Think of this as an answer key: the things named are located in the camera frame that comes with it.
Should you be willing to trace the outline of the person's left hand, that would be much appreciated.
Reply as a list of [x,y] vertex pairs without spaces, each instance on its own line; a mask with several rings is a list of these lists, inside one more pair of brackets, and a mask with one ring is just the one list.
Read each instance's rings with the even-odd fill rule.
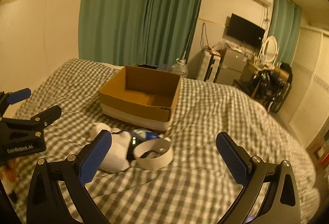
[[13,195],[15,181],[17,178],[16,173],[16,159],[10,159],[7,161],[1,161],[1,183],[8,196]]

